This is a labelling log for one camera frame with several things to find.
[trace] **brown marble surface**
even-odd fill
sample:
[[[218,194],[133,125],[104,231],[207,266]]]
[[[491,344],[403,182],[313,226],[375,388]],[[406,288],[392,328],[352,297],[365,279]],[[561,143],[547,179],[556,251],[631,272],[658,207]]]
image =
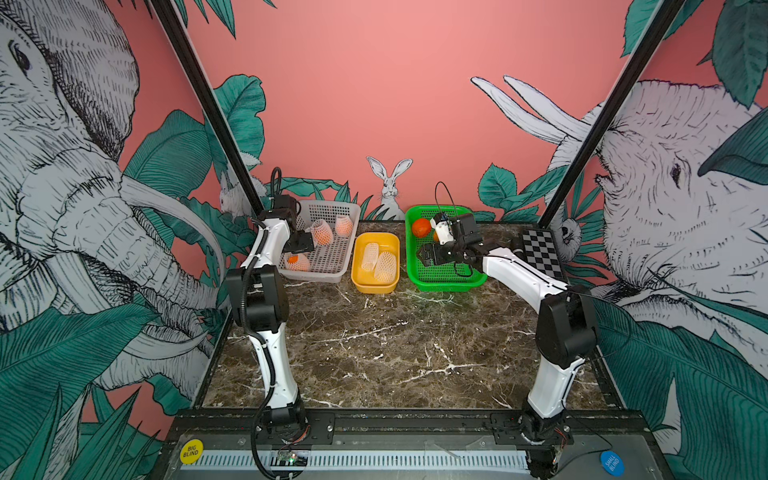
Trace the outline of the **brown marble surface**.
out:
[[[486,240],[507,243],[514,228],[482,225]],[[467,293],[419,291],[406,272],[405,225],[361,223],[358,233],[389,231],[402,243],[400,281],[389,295],[341,283],[286,280],[287,345],[308,407],[520,408],[539,354],[536,314],[488,279]],[[256,353],[233,326],[205,406],[258,406],[263,383]],[[587,363],[568,397],[573,409],[605,409]]]

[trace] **orange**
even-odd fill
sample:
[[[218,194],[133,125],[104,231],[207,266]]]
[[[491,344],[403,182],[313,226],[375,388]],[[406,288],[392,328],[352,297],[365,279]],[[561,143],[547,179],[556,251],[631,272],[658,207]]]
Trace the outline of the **orange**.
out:
[[[425,218],[419,218],[411,225],[411,232],[416,238],[424,238],[432,231],[432,225],[429,224],[429,220]]]

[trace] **rabbit illustration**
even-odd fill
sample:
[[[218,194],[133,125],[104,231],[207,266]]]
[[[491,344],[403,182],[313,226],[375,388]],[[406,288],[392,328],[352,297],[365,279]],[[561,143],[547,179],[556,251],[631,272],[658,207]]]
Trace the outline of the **rabbit illustration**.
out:
[[[406,158],[397,164],[395,170],[392,172],[392,176],[389,177],[386,174],[386,168],[384,165],[373,157],[368,157],[368,163],[371,164],[371,170],[373,174],[378,178],[384,180],[384,187],[382,187],[382,209],[385,212],[382,217],[383,220],[405,220],[406,214],[400,210],[400,206],[397,204],[398,191],[395,185],[397,177],[404,174],[413,164],[413,160]]]

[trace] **yellow sticker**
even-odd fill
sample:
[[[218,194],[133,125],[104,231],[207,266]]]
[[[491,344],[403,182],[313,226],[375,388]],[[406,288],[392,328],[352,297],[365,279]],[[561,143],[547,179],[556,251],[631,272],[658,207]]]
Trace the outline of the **yellow sticker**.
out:
[[[190,440],[181,447],[181,463],[185,465],[191,465],[197,461],[197,459],[203,454],[203,443],[198,440]]]

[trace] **rabbit ear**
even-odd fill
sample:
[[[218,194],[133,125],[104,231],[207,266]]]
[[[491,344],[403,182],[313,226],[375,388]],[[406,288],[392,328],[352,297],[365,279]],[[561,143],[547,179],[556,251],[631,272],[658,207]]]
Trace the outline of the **rabbit ear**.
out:
[[[368,163],[371,164],[371,170],[373,170],[373,174],[382,180],[386,180],[386,168],[384,168],[384,165],[382,165],[382,163],[376,160],[374,157],[367,158]]]
[[[400,163],[397,164],[397,167],[395,167],[395,170],[392,172],[392,178],[397,178],[400,175],[404,174],[406,170],[408,170],[411,165],[413,165],[413,160],[410,158],[406,158],[405,160],[401,160]]]

